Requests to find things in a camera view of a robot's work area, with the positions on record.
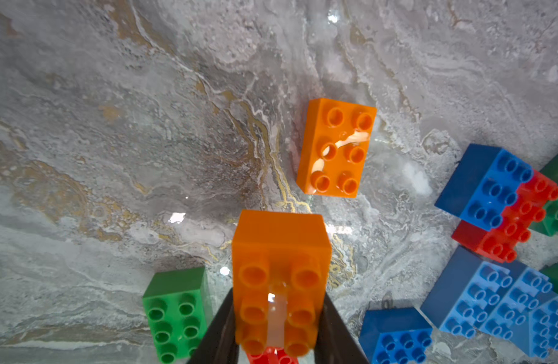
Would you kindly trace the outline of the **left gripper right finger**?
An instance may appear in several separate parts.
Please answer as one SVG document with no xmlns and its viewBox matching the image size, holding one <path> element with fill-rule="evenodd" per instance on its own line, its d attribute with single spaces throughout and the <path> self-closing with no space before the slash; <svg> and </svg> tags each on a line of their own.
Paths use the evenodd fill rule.
<svg viewBox="0 0 558 364">
<path fill-rule="evenodd" d="M 316 364 L 369 364 L 348 331 L 335 305 L 325 294 L 318 323 Z"/>
</svg>

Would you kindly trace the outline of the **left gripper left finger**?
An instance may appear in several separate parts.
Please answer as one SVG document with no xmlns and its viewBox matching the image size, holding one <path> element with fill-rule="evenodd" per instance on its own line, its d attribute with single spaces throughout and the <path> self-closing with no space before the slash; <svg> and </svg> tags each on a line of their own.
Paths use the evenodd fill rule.
<svg viewBox="0 0 558 364">
<path fill-rule="evenodd" d="M 189 358 L 188 364 L 237 364 L 239 345 L 236 343 L 236 319 L 233 289 L 218 309 L 204 338 Z"/>
</svg>

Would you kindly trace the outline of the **orange brick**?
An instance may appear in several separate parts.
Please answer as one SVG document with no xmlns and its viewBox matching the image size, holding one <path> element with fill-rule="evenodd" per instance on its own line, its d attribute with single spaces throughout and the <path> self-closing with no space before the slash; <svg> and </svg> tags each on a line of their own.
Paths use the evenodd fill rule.
<svg viewBox="0 0 558 364">
<path fill-rule="evenodd" d="M 236 342 L 250 355 L 315 348 L 332 245 L 321 215 L 244 210 L 232 241 Z"/>
<path fill-rule="evenodd" d="M 319 98 L 309 102 L 296 183 L 304 194 L 355 198 L 377 108 Z"/>
</svg>

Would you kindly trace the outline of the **light blue brick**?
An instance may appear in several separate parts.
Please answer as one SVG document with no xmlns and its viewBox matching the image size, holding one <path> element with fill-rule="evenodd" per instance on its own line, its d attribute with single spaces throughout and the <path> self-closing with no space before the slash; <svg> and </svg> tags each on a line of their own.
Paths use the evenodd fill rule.
<svg viewBox="0 0 558 364">
<path fill-rule="evenodd" d="M 498 303 L 488 305 L 488 318 L 477 323 L 480 332 L 511 341 L 517 329 L 526 322 L 526 313 L 541 303 L 541 294 L 553 289 L 550 279 L 539 271 L 515 260 L 497 263 L 507 270 L 506 283 L 497 289 Z"/>
<path fill-rule="evenodd" d="M 501 288 L 513 283 L 510 270 L 457 247 L 421 305 L 421 311 L 441 331 L 474 338 L 500 302 Z"/>
<path fill-rule="evenodd" d="M 558 350 L 558 294 L 538 294 L 535 309 L 526 309 L 521 325 L 515 325 L 511 342 L 529 357 L 546 359 L 550 350 Z"/>
</svg>

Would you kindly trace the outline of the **red brick lower left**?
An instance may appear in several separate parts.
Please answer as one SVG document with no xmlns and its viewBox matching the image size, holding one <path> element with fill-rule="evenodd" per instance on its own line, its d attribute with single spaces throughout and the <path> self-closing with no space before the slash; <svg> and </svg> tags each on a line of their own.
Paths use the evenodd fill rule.
<svg viewBox="0 0 558 364">
<path fill-rule="evenodd" d="M 299 364 L 296 357 L 289 356 L 283 348 L 268 347 L 259 355 L 246 355 L 250 364 Z"/>
</svg>

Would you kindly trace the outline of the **red brick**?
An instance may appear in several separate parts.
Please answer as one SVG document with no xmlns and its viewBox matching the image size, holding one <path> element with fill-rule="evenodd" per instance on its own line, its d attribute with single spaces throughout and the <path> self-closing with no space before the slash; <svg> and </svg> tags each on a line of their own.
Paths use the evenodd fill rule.
<svg viewBox="0 0 558 364">
<path fill-rule="evenodd" d="M 517 257 L 515 246 L 529 240 L 532 236 L 530 225 L 543 221 L 547 216 L 544 205 L 558 198 L 558 184 L 535 171 L 529 182 L 520 185 L 517 194 L 517 202 L 504 209 L 500 227 L 485 231 L 461 221 L 452 238 L 473 253 L 495 262 L 514 261 Z"/>
<path fill-rule="evenodd" d="M 250 364 L 299 364 L 296 357 L 289 356 L 283 348 L 268 347 L 259 355 L 246 355 Z"/>
</svg>

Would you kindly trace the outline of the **small green brick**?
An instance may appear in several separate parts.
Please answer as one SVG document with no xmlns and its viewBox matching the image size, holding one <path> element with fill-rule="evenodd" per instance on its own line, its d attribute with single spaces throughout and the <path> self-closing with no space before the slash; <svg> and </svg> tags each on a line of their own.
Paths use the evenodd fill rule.
<svg viewBox="0 0 558 364">
<path fill-rule="evenodd" d="M 213 319 L 205 267 L 154 274 L 142 304 L 159 361 L 190 358 Z"/>
</svg>

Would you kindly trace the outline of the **dark blue brick lower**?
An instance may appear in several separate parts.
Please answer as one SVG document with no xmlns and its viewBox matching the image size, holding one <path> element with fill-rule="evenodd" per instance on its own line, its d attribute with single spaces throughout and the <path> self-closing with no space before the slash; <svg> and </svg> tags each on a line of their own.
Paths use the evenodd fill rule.
<svg viewBox="0 0 558 364">
<path fill-rule="evenodd" d="M 359 344 L 371 363 L 423 363 L 433 328 L 414 307 L 368 310 Z"/>
</svg>

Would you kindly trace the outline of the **dark blue brick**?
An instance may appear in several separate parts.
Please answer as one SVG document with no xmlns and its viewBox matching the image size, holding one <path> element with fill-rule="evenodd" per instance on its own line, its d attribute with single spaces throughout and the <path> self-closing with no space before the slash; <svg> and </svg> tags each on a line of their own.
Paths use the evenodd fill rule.
<svg viewBox="0 0 558 364">
<path fill-rule="evenodd" d="M 507 150 L 471 143 L 435 206 L 491 231 L 502 225 L 504 209 L 517 202 L 520 185 L 533 176 L 533 168 Z"/>
<path fill-rule="evenodd" d="M 433 328 L 414 307 L 368 310 L 359 344 L 371 363 L 423 363 Z"/>
</svg>

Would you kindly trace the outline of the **red brick centre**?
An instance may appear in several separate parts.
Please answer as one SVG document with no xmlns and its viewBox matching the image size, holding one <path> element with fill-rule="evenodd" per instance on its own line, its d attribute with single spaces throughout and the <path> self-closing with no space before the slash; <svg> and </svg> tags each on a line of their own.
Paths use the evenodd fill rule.
<svg viewBox="0 0 558 364">
<path fill-rule="evenodd" d="M 520 185 L 517 194 L 517 202 L 504 209 L 500 227 L 485 231 L 461 221 L 452 238 L 473 253 L 495 262 L 514 261 L 517 257 L 515 246 L 529 240 L 532 236 L 530 225 L 543 221 L 547 216 L 544 205 L 558 198 L 558 184 L 535 171 L 529 182 Z"/>
</svg>

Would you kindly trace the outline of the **dark blue brick upper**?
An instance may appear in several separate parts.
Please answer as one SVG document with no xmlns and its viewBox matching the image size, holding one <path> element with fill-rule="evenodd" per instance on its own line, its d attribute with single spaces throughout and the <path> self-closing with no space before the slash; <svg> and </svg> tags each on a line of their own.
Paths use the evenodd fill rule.
<svg viewBox="0 0 558 364">
<path fill-rule="evenodd" d="M 520 185 L 533 176 L 533 168 L 507 150 L 471 143 L 435 206 L 491 231 L 502 225 L 504 209 L 517 202 Z"/>
</svg>

